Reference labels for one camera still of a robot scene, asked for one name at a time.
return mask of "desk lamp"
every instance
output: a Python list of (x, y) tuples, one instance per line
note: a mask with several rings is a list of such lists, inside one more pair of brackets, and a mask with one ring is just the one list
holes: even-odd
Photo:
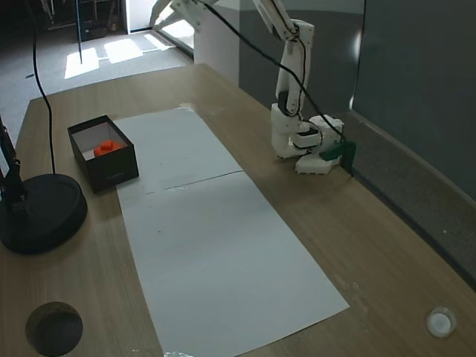
[(60, 174), (20, 178), (7, 128), (0, 118), (0, 148), (8, 165), (0, 170), (0, 240), (19, 254), (39, 254), (70, 239), (86, 218), (88, 206), (79, 184)]

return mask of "wooden table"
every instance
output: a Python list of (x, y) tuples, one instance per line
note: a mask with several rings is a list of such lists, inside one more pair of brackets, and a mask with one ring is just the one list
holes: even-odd
[[(66, 128), (101, 114), (127, 118), (190, 106), (204, 119), (294, 231), (350, 308), (249, 353), (250, 357), (476, 356), (476, 294), (407, 225), (342, 169), (299, 176), (276, 159), (269, 110), (205, 65), (141, 74), (50, 96), (59, 172), (89, 204), (71, 241), (37, 257), (0, 247), (0, 356), (37, 356), (25, 323), (41, 304), (62, 301), (84, 333), (69, 356), (162, 356), (141, 291), (115, 190), (94, 195), (73, 158)], [(28, 107), (17, 150), (22, 176), (47, 173), (47, 112)], [(451, 308), (458, 326), (429, 335), (426, 315)]]

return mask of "black cord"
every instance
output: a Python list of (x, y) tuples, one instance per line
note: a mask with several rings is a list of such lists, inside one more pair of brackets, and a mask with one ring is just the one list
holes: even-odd
[(269, 62), (273, 63), (277, 67), (283, 69), (284, 71), (288, 72), (291, 74), (291, 76), (294, 78), (294, 80), (297, 82), (297, 84), (300, 86), (300, 89), (303, 91), (304, 95), (309, 99), (309, 102), (311, 103), (312, 108), (318, 113), (318, 115), (324, 120), (324, 122), (334, 131), (336, 132), (340, 137), (341, 141), (346, 141), (346, 138), (342, 132), (340, 132), (332, 123), (326, 118), (324, 114), (322, 114), (322, 111), (319, 109), (318, 105), (315, 103), (315, 101), (311, 98), (311, 95), (307, 91), (306, 87), (302, 82), (300, 81), (299, 77), (296, 75), (295, 72), (293, 72), (291, 69), (287, 68), (286, 66), (282, 65), (278, 61), (276, 61), (273, 57), (269, 56), (268, 54), (264, 53), (261, 51), (256, 45), (251, 43), (246, 37), (244, 37), (236, 28), (234, 28), (230, 22), (228, 22), (218, 11), (213, 9), (209, 4), (206, 2), (203, 2), (202, 0), (194, 0), (197, 3), (202, 4), (207, 8), (208, 11), (210, 11), (214, 16), (216, 16), (221, 22), (223, 22), (227, 28), (231, 30), (235, 35), (237, 35), (248, 47), (256, 51), (258, 54), (260, 54), (262, 57), (266, 58)]
[(48, 102), (48, 99), (46, 97), (45, 91), (43, 91), (42, 84), (39, 81), (39, 75), (38, 75), (38, 65), (36, 64), (36, 38), (38, 36), (37, 34), (37, 25), (36, 25), (36, 20), (35, 16), (33, 14), (33, 11), (31, 10), (30, 3), (28, 0), (25, 0), (25, 4), (27, 5), (28, 12), (31, 17), (31, 21), (33, 22), (33, 70), (35, 72), (35, 79), (36, 79), (36, 84), (38, 85), (38, 89), (42, 94), (43, 100), (46, 103), (46, 106), (48, 107), (48, 131), (49, 131), (49, 137), (50, 137), (50, 154), (51, 154), (51, 169), (53, 170), (53, 174), (57, 173), (56, 165), (54, 163), (54, 151), (53, 151), (53, 112), (51, 111), (51, 105), (50, 102)]

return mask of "gray wall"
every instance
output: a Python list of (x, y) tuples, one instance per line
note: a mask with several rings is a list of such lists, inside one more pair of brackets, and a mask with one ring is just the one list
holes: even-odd
[(476, 1), (369, 1), (354, 109), (476, 199)]
[[(292, 10), (289, 15), (316, 26), (308, 87), (314, 101), (327, 114), (347, 112), (356, 83), (358, 57), (354, 44), (360, 34), (362, 15), (318, 10)], [(257, 11), (241, 12), (240, 32), (276, 60), (281, 59), (284, 44), (267, 31)], [(265, 106), (276, 103), (279, 68), (243, 42), (239, 63), (239, 87)], [(309, 104), (304, 113), (316, 114)]]

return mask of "white cap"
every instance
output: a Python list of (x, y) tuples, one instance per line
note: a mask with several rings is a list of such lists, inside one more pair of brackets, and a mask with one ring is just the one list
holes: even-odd
[(445, 307), (433, 310), (426, 321), (428, 331), (437, 338), (445, 338), (456, 328), (456, 317)]

